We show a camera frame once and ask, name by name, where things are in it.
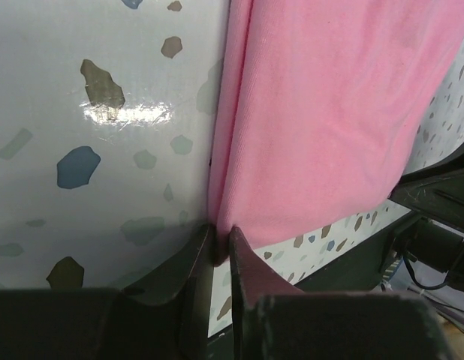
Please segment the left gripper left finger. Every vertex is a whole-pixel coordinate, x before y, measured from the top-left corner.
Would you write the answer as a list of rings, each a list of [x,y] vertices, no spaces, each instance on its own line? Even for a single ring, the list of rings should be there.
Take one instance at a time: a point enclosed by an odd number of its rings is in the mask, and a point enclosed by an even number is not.
[[[123,290],[0,290],[0,359],[204,359],[215,228]]]

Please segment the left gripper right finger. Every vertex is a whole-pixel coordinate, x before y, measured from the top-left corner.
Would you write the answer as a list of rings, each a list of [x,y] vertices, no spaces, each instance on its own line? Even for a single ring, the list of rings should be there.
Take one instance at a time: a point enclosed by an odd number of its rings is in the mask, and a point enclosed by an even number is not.
[[[303,292],[243,231],[229,235],[236,359],[453,359],[435,311],[406,292]]]

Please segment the pink t shirt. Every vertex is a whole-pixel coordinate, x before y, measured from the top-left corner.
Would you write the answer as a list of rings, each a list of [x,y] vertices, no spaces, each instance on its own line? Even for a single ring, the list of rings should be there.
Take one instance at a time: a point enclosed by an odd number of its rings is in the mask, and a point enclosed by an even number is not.
[[[259,248],[370,210],[464,38],[464,1],[232,1],[208,214]]]

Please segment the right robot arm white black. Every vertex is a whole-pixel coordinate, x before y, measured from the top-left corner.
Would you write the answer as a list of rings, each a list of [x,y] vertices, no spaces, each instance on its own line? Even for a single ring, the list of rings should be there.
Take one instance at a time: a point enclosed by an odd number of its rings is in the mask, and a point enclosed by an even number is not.
[[[445,275],[438,285],[464,293],[464,143],[438,163],[404,175],[389,199],[411,210],[412,218],[387,240],[380,269],[403,259],[408,273],[419,261]]]

